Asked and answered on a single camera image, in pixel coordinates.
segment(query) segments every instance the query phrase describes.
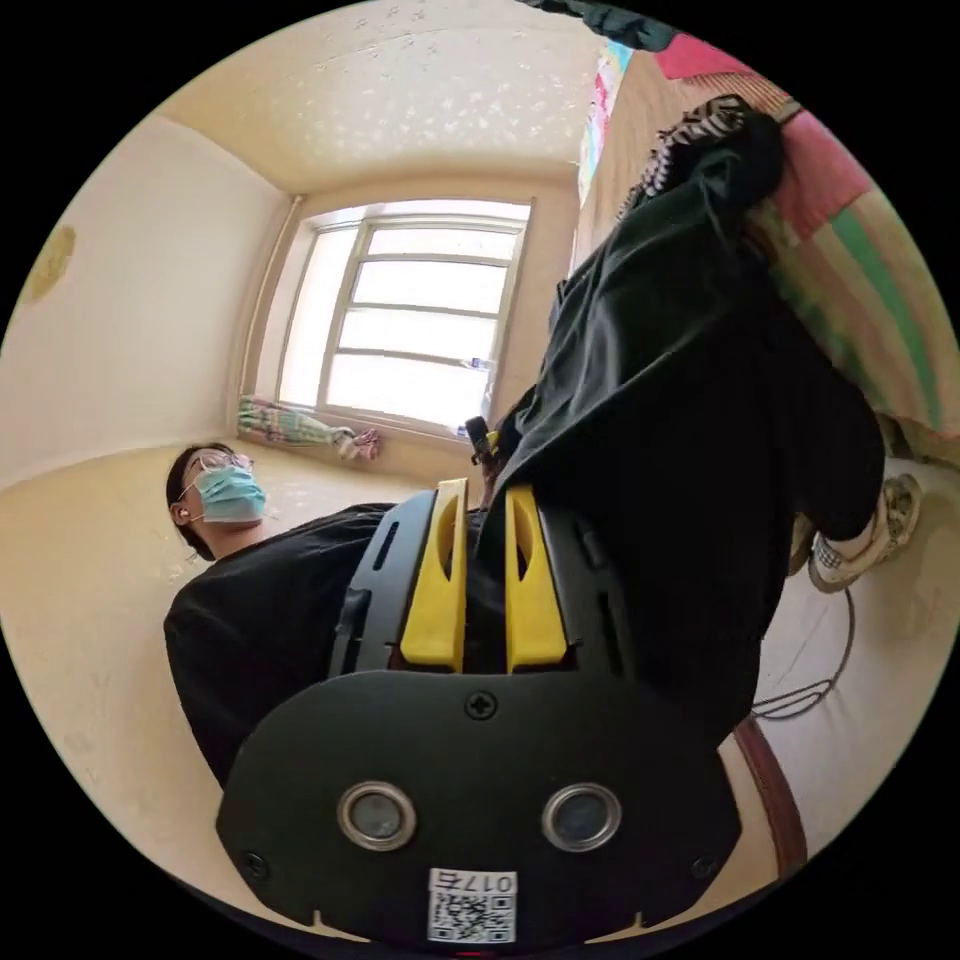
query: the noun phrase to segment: cable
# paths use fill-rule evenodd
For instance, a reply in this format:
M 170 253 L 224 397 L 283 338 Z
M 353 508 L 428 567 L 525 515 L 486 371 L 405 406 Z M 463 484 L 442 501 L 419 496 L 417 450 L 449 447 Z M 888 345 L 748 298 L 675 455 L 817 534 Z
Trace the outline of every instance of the cable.
M 827 680 L 818 680 L 816 683 L 808 683 L 805 687 L 798 687 L 789 693 L 781 693 L 776 697 L 758 700 L 753 705 L 753 715 L 758 720 L 793 720 L 795 717 L 803 716 L 803 714 L 822 703 L 830 691 L 836 687 L 840 677 L 843 675 L 843 671 L 847 667 L 847 661 L 850 659 L 850 651 L 853 649 L 853 636 L 857 629 L 856 608 L 853 605 L 853 597 L 850 596 L 849 588 L 844 589 L 843 594 L 847 598 L 849 626 L 847 629 L 847 642 L 843 648 L 843 656 L 840 658 L 840 666 L 834 671 L 833 676 Z M 791 707 L 803 703 L 804 700 L 810 700 L 810 702 L 798 710 L 783 713 L 784 710 L 789 710 Z

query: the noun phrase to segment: ceiling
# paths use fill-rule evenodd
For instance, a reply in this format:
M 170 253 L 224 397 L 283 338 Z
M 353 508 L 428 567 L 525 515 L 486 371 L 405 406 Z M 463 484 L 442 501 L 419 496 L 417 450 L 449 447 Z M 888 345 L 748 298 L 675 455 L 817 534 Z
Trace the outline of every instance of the ceiling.
M 238 51 L 161 111 L 290 193 L 575 163 L 599 38 L 516 0 L 372 0 Z

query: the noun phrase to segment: face mask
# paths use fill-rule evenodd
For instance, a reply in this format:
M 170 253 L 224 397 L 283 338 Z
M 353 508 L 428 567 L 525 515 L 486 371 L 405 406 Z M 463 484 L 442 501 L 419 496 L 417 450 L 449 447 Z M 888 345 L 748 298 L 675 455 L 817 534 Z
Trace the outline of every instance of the face mask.
M 207 523 L 250 523 L 263 516 L 267 498 L 253 474 L 236 464 L 205 470 L 193 485 Z

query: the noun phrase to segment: label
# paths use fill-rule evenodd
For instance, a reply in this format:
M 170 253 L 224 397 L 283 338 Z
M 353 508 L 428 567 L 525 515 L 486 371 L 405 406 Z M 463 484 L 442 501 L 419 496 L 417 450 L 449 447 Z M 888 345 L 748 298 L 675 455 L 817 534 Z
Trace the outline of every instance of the label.
M 427 939 L 434 943 L 497 944 L 517 938 L 516 873 L 430 871 Z

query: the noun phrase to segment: bed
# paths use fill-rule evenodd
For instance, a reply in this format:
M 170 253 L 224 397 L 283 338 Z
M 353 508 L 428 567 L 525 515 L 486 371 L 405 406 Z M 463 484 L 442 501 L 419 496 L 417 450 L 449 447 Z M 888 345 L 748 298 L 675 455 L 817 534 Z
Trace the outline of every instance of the bed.
M 657 132 L 721 93 L 783 124 L 787 169 L 751 223 L 781 295 L 863 390 L 892 454 L 960 468 L 958 335 L 920 251 L 839 141 L 722 51 L 683 34 L 657 54 L 606 42 L 580 151 L 573 265 L 613 227 Z

